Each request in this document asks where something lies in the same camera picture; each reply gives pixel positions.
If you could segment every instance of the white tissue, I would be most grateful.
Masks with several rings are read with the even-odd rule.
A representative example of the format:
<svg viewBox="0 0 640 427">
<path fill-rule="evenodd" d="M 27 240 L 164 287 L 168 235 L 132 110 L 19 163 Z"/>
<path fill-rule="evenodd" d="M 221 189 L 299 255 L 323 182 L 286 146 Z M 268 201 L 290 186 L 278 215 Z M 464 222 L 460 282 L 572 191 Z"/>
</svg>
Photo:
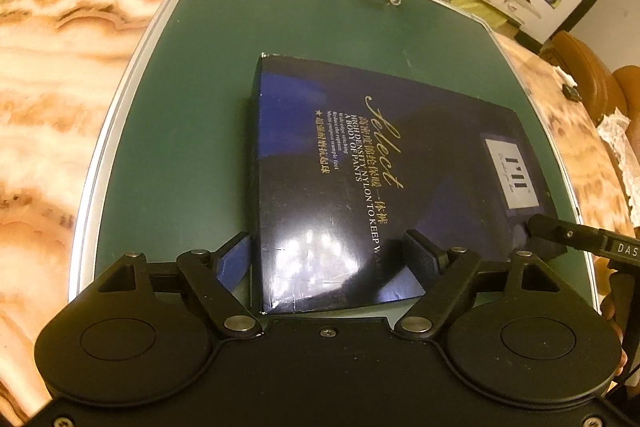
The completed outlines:
<svg viewBox="0 0 640 427">
<path fill-rule="evenodd" d="M 629 122 L 631 121 L 616 108 L 613 114 L 602 119 L 598 134 L 613 149 L 618 160 L 625 192 L 629 196 L 631 223 L 634 227 L 640 227 L 640 164 L 625 134 Z"/>
<path fill-rule="evenodd" d="M 560 78 L 564 81 L 567 86 L 577 87 L 578 84 L 575 82 L 574 78 L 569 73 L 564 73 L 562 68 L 559 66 L 554 66 L 556 73 L 560 75 Z"/>
</svg>

